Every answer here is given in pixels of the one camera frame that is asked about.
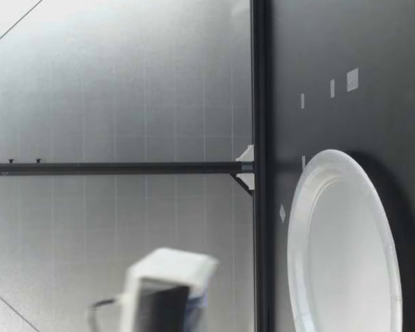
diagonal line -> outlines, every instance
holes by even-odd
[[[11,306],[11,304],[8,302],[8,301],[6,301],[4,298],[2,298],[2,296],[0,296],[0,300],[4,303],[4,304],[6,304],[6,306],[9,308],[9,309],[11,309],[16,315],[18,315],[22,320],[24,320],[25,322],[26,322],[26,324],[27,325],[29,325],[34,331],[36,331],[36,332],[40,332],[40,330],[37,328],[37,327],[35,327],[34,325],[33,325],[33,323],[31,323],[31,322],[29,322],[21,313],[19,313],[13,306]]]
[[[5,31],[1,36],[0,36],[0,41],[13,29],[15,28],[15,26],[21,22],[21,20],[23,20],[26,16],[29,15],[30,12],[32,12],[39,4],[41,4],[44,0],[39,0],[35,5],[33,5],[27,12],[25,12],[25,14],[20,17],[13,25],[11,25],[11,27],[9,27],[9,29],[7,29],[7,31]]]

vertical post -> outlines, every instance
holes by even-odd
[[[272,223],[268,216],[266,180],[267,99],[266,56],[268,46],[267,0],[251,0],[252,38],[252,113],[255,146],[254,254],[255,254],[255,330],[274,331],[273,326],[273,245]]]

white bracket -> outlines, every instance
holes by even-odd
[[[248,145],[248,148],[242,153],[236,161],[249,162],[254,161],[254,145]],[[240,173],[237,174],[237,178],[242,180],[249,190],[255,190],[255,174],[253,173]]]

blurry object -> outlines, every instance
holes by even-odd
[[[168,248],[153,251],[128,269],[121,296],[91,306],[91,331],[99,331],[96,310],[117,303],[122,307],[120,332],[194,332],[217,265],[207,255]]]

horizontal rod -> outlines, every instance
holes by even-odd
[[[0,176],[252,173],[253,163],[8,163]]]

